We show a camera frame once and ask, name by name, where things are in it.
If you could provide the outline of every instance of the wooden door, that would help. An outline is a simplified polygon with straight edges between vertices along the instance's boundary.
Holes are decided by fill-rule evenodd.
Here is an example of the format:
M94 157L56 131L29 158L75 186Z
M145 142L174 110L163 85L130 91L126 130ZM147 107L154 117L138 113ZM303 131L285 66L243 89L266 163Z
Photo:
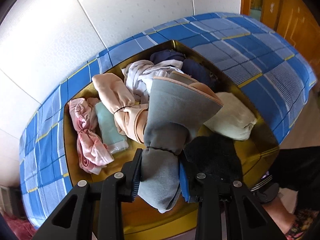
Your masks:
M263 0L260 21L277 30L283 0Z
M283 0L276 31L305 57L320 79L320 27L302 0Z

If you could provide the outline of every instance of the blue plaid bedsheet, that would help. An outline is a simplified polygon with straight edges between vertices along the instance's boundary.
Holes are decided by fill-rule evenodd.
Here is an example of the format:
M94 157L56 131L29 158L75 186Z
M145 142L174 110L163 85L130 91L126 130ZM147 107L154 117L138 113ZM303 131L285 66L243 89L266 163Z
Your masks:
M23 203L36 228L72 188L63 144L64 105L94 75L167 40L193 48L229 76L261 113L279 143L316 83L309 64L286 40L261 22L232 13L178 19L105 49L52 92L21 136Z

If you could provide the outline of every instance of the yellow box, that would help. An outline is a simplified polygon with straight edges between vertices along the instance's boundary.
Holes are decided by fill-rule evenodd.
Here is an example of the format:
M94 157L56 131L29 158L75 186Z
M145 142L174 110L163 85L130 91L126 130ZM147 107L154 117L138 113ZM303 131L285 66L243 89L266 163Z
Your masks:
M164 49L174 49L181 52L187 58L191 58L209 69L219 79L219 91L233 93L254 113L257 123L252 129L250 138L246 141L234 141L237 155L242 164L244 182L249 188L253 187L274 162L279 152L279 145L272 131L247 96L214 64L178 41L167 41L122 61L108 70L107 73L114 73L124 79L121 72L122 68L135 61L149 59L152 53ZM79 91L72 99L80 97L99 97L92 82ZM72 125L68 104L64 107L63 119L65 153L72 185L76 185L81 179L85 179L88 182L104 180L109 175L120 171L125 162L132 160L137 148L145 147L142 144L131 141L132 149L114 154L115 160L108 164L106 168L103 168L99 175L88 174L79 167L76 150L77 133ZM210 133L212 132L205 126L202 126L199 130L199 135L209 135ZM97 203L94 231L96 231L97 227L98 206L99 204ZM195 203L186 203L182 196L180 196L172 210L161 214L137 196L133 203L122 203L125 239L158 240L186 232L196 227L197 207Z

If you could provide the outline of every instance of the metal bolt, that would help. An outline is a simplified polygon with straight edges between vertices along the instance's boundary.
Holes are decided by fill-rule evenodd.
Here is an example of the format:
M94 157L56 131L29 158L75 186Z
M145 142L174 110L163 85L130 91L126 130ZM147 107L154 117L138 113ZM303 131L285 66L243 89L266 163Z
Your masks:
M84 187L85 185L87 185L87 181L84 180L84 179L82 179L82 180L80 180L80 181L78 182L78 186L79 186L79 187Z
M203 173L203 172L199 172L198 174L197 174L197 178L198 179L204 179L206 177L206 175Z
M235 181L233 182L233 186L235 186L235 187L241 187L241 186L242 186L242 183L241 183L241 181L239 181L239 180L235 180Z
M115 178L116 179L121 179L122 177L123 177L123 173L122 172L115 173Z

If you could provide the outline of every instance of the pink clothing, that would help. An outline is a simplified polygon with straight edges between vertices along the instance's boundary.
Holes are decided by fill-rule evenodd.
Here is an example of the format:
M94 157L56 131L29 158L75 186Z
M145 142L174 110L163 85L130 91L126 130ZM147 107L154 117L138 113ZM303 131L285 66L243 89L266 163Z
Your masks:
M107 145L95 134L98 125L94 105L99 102L97 98L73 99L69 102L69 112L73 127L78 133L77 152L79 166L87 173L99 174L106 164L114 159L108 152Z
M138 143L143 143L143 131L147 123L148 104L135 105L131 92L121 78L113 73L92 77L101 102L114 115L118 132Z

